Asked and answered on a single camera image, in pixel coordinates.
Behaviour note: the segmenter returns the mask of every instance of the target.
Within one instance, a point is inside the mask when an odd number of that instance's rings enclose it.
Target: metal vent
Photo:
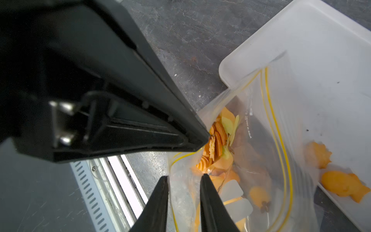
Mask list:
[[[108,215],[93,175],[86,161],[70,163],[79,185],[82,197],[97,232],[114,232],[114,226]]]

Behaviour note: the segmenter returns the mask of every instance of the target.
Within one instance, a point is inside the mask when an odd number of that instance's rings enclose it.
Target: plastic zipper bag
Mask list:
[[[203,173],[210,175],[240,231],[319,231],[313,206],[318,170],[305,163],[300,98],[282,54],[198,112],[215,133],[210,139],[224,134],[226,141],[221,150],[210,140],[197,152],[167,153],[177,231],[201,231]],[[214,132],[218,121],[226,133]]]

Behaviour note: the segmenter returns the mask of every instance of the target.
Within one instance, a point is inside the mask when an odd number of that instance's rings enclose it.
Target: white plastic container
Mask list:
[[[294,0],[221,62],[220,78],[231,86],[284,51],[305,96],[304,138],[333,153],[327,170],[371,187],[371,32],[322,1]],[[320,187],[371,231],[371,193],[357,204]]]

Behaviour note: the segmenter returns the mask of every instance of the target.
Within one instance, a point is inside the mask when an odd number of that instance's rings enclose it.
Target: gray stone countertop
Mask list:
[[[186,99],[198,111],[226,89],[219,78],[220,62],[248,39],[290,0],[124,0],[121,4],[152,46]],[[326,3],[371,29],[371,1],[325,0]],[[149,196],[165,159],[155,153],[128,156]],[[315,204],[323,208],[321,231],[358,231],[317,188]],[[169,216],[168,231],[174,231]]]

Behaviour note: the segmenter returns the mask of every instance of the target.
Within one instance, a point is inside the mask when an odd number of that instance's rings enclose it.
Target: black plastic housing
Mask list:
[[[55,162],[207,143],[114,0],[20,1],[0,12],[1,141],[11,136],[19,152]]]

